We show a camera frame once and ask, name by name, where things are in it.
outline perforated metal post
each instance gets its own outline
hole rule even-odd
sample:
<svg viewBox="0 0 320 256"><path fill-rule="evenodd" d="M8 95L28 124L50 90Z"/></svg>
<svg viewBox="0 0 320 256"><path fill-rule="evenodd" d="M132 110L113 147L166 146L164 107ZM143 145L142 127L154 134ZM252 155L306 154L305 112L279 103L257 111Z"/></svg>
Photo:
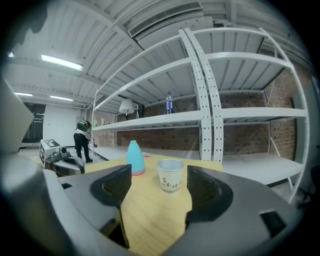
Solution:
<svg viewBox="0 0 320 256"><path fill-rule="evenodd" d="M204 71L207 88L209 89L213 121L213 161L222 162L224 155L224 120L221 115L221 101L216 79L204 50L200 46L198 40L189 28L185 28L184 31L190 38L190 41L195 49L201 67Z"/></svg>
<svg viewBox="0 0 320 256"><path fill-rule="evenodd" d="M198 109L201 111L201 121L199 127L200 159L203 161L211 161L211 112L205 79L202 74L201 66L194 51L194 48L191 45L186 33L182 29L179 29L179 34L185 46L186 52L189 58L191 59Z"/></svg>

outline doorway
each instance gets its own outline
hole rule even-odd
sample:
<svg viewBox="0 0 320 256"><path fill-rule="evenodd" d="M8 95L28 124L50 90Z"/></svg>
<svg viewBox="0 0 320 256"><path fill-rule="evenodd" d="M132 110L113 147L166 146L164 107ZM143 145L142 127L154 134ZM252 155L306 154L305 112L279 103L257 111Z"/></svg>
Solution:
<svg viewBox="0 0 320 256"><path fill-rule="evenodd" d="M24 103L34 118L26 131L22 143L39 143L43 139L44 117L46 105Z"/></svg>

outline person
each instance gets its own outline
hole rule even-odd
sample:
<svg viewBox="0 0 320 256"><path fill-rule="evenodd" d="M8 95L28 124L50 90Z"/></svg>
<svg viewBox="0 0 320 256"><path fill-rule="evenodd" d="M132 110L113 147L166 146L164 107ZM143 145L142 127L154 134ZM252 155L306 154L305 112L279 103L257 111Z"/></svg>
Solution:
<svg viewBox="0 0 320 256"><path fill-rule="evenodd" d="M76 155L82 159L81 148L84 150L85 162L92 163L93 160L89 157L88 144L91 140L91 123L89 121L79 121L74 131L74 146Z"/></svg>

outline paper cup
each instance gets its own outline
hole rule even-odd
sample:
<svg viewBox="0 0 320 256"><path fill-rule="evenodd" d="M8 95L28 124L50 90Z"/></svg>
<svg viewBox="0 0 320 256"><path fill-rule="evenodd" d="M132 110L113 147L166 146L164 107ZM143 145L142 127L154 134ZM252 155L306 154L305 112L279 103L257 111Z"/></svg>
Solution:
<svg viewBox="0 0 320 256"><path fill-rule="evenodd" d="M177 159L163 159L156 165L163 191L166 193L177 192L181 187L184 162Z"/></svg>

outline white lamp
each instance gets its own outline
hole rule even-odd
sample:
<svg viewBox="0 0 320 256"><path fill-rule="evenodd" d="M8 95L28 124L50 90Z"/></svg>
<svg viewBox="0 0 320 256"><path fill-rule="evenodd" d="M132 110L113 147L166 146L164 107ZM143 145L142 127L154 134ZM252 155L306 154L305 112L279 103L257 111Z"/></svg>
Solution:
<svg viewBox="0 0 320 256"><path fill-rule="evenodd" d="M132 105L132 100L125 98L120 105L119 112L126 115L126 120L128 120L128 114L134 112L134 106Z"/></svg>

